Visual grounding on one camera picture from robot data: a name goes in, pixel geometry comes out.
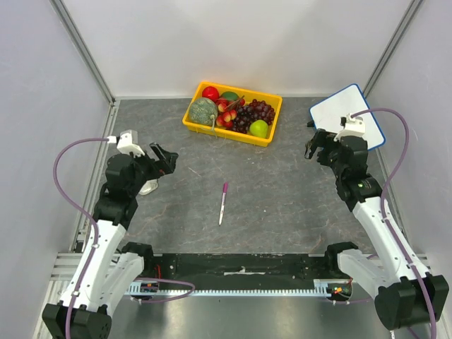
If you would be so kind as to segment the blue framed whiteboard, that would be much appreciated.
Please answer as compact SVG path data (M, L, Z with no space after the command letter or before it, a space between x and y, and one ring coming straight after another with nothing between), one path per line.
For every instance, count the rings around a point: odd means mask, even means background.
M315 104L309 109L309 112L315 129L338 133L343 128L340 125L342 117L366 109L369 109L369 105L358 84L353 83ZM363 139L368 143L368 150L382 146L386 142L386 137L374 114L367 112L360 118L365 123L366 130Z

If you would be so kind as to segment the purple capped whiteboard marker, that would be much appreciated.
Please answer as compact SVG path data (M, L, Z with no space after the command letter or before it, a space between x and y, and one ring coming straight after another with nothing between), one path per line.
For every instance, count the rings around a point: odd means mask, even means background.
M223 184L223 188L222 188L222 198L221 198L221 204L220 204L220 214L219 214L218 226L221 226L222 220L224 217L227 190L228 190L228 182L225 182Z

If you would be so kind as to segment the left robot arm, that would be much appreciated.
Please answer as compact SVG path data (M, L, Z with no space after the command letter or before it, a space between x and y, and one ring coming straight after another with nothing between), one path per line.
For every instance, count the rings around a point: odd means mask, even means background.
M69 286L55 304L46 304L42 320L53 338L107 338L114 311L137 278L155 270L152 257L124 252L112 263L137 208L137 195L150 180L176 169L177 153L150 144L155 157L131 144L118 149L105 169L106 182L92 213L85 250Z

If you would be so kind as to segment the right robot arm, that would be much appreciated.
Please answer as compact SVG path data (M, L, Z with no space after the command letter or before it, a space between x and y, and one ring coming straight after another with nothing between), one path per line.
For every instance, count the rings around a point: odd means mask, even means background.
M354 244L330 245L323 260L325 273L344 273L374 300L377 315L388 330L428 323L441 318L449 286L442 275L432 275L407 243L382 198L382 189L368 173L367 142L359 136L335 139L319 129L307 142L305 157L317 157L332 169L337 193L370 238L380 265L371 262Z

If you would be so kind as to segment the white whiteboard eraser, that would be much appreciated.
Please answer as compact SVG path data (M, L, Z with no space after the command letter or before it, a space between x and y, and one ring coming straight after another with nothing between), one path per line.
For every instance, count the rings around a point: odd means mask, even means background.
M141 188L141 190L138 192L140 195L145 196L153 192L158 188L158 180L152 179L148 180Z

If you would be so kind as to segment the green pear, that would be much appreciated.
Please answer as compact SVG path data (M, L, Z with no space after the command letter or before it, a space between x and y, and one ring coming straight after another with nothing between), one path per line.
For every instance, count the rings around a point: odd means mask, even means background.
M262 119L256 120L249 126L249 133L257 138L266 138L268 124Z

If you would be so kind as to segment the green netted melon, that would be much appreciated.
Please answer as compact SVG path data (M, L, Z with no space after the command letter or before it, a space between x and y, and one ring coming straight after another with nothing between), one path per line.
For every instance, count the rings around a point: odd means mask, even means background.
M205 97L193 101L189 107L189 118L195 124L211 126L218 115L215 103Z

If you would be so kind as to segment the dark purple grape bunch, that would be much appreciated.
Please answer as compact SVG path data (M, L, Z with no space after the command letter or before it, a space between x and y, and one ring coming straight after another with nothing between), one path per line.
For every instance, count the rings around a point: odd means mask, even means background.
M268 126L273 124L275 109L265 101L253 99L250 104L239 106L237 116L231 121L231 130L238 133L248 133L251 124L263 120Z

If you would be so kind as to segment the red cherries cluster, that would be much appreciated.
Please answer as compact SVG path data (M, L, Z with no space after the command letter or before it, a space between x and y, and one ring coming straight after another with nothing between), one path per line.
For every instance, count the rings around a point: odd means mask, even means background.
M231 130L234 120L237 118L237 110L244 106L244 97L239 97L236 100L227 100L224 97L220 97L216 101L218 116L215 120L217 127L223 127Z

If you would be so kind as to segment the yellow plastic fruit tray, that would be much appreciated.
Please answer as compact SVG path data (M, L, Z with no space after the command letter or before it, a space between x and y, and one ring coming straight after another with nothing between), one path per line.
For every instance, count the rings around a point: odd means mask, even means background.
M267 133L266 138L257 138L255 136L252 136L249 132L248 133L238 133L238 132L234 132L232 130L225 129L223 127L217 127L215 125L215 120L211 126L193 123L189 118L189 107L193 101L202 97L201 93L202 93L203 89L207 86L216 87L220 93L220 96L223 92L226 92L226 91L235 92L236 94L238 94L239 97L244 97L245 105L250 104L253 99L257 99L258 101L263 100L263 101L267 102L269 105L271 105L275 109L275 118L274 118L273 124L268 126L268 133ZM185 125L185 127L188 130L196 132L196 133L204 133L204 134L208 134L208 135L215 136L218 138L230 139L230 140L234 140L234 141L240 141L242 143L249 143L252 145L266 147L273 140L275 130L276 130L276 124L278 121L278 116L280 113L280 109L282 107L282 103L283 103L283 99L279 95L262 93L262 92L255 91L255 90L248 90L248 89L237 88L237 87L232 87L232 86L228 86L228 85L221 85L218 83L211 83L208 81L203 81L198 85L198 88L197 88L193 98L191 99L189 107L187 108L186 113L184 114L182 122L183 122L183 125Z

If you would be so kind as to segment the red apple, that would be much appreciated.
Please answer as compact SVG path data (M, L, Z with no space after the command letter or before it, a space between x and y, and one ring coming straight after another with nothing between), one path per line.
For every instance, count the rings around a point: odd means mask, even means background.
M216 101L220 97L218 89L214 86L207 86L203 89L201 93L202 97L208 98L209 100Z

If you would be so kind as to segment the green mango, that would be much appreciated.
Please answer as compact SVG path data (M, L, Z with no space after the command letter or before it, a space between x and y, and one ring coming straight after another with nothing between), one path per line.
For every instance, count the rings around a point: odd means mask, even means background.
M238 96L238 94L236 94L235 92L232 92L232 91L226 91L226 92L223 92L222 94L221 94L221 96L220 96L220 98L221 99L224 99L224 100L227 100L228 102L229 101L236 101L236 100L238 100L239 99L239 96Z

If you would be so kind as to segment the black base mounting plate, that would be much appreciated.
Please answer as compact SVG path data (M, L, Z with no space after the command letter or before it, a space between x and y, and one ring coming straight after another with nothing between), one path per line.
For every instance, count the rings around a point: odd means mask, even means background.
M315 280L347 280L324 256L308 254L155 254L142 276L193 283L197 292L304 290Z

